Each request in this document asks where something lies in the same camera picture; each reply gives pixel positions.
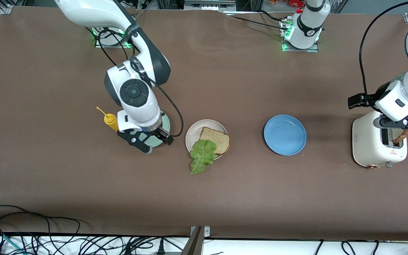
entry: brown table surface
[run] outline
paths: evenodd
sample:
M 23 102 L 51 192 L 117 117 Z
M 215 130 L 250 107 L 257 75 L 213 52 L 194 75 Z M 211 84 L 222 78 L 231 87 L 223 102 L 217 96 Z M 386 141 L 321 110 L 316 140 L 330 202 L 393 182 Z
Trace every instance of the brown table surface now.
M 188 234 L 209 225 L 217 237 L 408 239 L 408 157 L 371 171 L 351 155 L 351 124 L 369 109 L 348 110 L 347 97 L 362 91 L 358 47 L 372 19 L 329 15 L 319 53 L 294 53 L 281 51 L 277 30 L 222 13 L 147 11 L 139 23 L 171 64 L 163 88 L 185 129 L 144 155 L 95 109 L 120 110 L 103 85 L 112 64 L 91 35 L 58 8 L 14 7 L 0 19 L 0 204 L 86 220 L 82 233 Z M 364 47 L 371 92 L 408 70 L 407 31 L 401 16 L 372 28 Z M 120 49 L 108 52 L 124 60 Z M 154 91 L 177 133 L 176 112 Z M 277 155 L 263 140 L 278 114 L 306 128 L 297 155 Z M 190 175 L 185 133 L 201 119 L 222 123 L 231 147 Z M 4 227 L 46 231 L 29 217 Z

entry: mustard bottle nozzle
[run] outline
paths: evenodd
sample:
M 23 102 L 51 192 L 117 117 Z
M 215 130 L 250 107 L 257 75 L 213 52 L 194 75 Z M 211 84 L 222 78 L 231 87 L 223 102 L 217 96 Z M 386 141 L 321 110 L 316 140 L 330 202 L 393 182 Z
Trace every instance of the mustard bottle nozzle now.
M 103 114 L 107 115 L 102 109 L 100 109 L 100 107 L 96 107 L 97 110 L 101 111 Z
M 114 131 L 118 131 L 119 127 L 118 127 L 118 118 L 116 118 L 116 116 L 114 114 L 111 113 L 105 113 L 104 111 L 102 111 L 102 109 L 100 109 L 100 107 L 96 107 L 97 110 L 101 111 L 103 114 L 105 114 L 105 117 L 103 118 L 103 120 L 105 121 L 105 124 L 107 124 L 108 126 L 110 126 Z

